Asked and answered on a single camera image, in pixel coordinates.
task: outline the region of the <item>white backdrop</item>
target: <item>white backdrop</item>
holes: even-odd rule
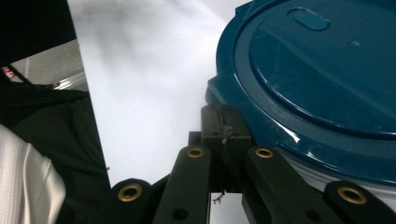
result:
[[[221,32],[246,2],[68,0],[112,186],[171,172],[200,130]],[[247,223],[240,195],[212,204],[211,223]]]

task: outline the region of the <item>black fabric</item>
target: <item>black fabric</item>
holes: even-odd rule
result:
[[[23,83],[0,85],[0,123],[11,129],[20,120],[42,108],[88,98],[85,91],[55,91],[47,86]]]
[[[88,223],[110,191],[90,99],[41,109],[12,130],[50,158],[64,180],[57,223]]]
[[[0,61],[14,63],[76,39],[66,0],[1,0]]]

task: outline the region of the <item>container lid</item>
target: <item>container lid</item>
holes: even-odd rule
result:
[[[396,186],[396,16],[378,1],[253,1],[218,46],[208,102],[260,145],[332,176]]]

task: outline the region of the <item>brass grommet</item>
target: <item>brass grommet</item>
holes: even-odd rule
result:
[[[187,150],[187,155],[191,158],[200,158],[204,156],[204,151],[198,147]]]
[[[119,199],[125,203],[134,201],[142,195],[142,191],[142,187],[139,184],[129,184],[119,191]]]
[[[354,204],[365,204],[367,203],[367,198],[360,191],[353,189],[351,187],[339,187],[337,189],[338,195],[345,201]]]
[[[268,158],[273,157],[274,153],[270,149],[261,147],[259,149],[256,149],[256,155],[261,158],[268,159]]]

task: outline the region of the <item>white cloth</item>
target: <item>white cloth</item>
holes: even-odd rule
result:
[[[54,223],[64,196],[50,159],[0,124],[0,224]]]

